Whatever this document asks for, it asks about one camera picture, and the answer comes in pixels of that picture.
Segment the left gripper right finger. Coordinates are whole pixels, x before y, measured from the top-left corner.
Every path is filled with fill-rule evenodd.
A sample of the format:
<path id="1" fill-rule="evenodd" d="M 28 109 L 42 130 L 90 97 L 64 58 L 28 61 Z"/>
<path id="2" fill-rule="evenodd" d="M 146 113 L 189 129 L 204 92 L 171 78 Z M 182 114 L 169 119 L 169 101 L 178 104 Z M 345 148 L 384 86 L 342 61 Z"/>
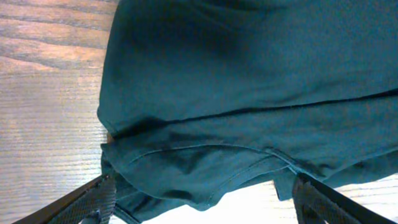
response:
<path id="1" fill-rule="evenodd" d="M 299 224 L 396 224 L 307 174 L 297 175 L 292 195 Z"/>

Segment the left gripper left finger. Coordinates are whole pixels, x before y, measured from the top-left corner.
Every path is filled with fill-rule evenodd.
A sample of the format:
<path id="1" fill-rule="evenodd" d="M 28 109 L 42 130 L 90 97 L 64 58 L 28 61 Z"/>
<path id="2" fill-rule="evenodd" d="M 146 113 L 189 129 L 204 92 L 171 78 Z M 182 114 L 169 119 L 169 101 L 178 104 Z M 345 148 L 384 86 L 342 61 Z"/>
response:
<path id="1" fill-rule="evenodd" d="M 101 175 L 13 224 L 108 224 L 115 204 L 115 179 Z"/>

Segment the black shirt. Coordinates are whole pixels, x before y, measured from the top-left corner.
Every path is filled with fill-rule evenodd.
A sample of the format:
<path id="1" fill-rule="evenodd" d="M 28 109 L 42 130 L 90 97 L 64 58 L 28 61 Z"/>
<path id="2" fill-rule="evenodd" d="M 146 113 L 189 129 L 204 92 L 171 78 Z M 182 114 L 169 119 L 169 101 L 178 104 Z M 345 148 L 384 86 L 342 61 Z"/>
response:
<path id="1" fill-rule="evenodd" d="M 296 174 L 397 172 L 397 1 L 122 0 L 98 119 L 116 215 L 142 223 Z"/>

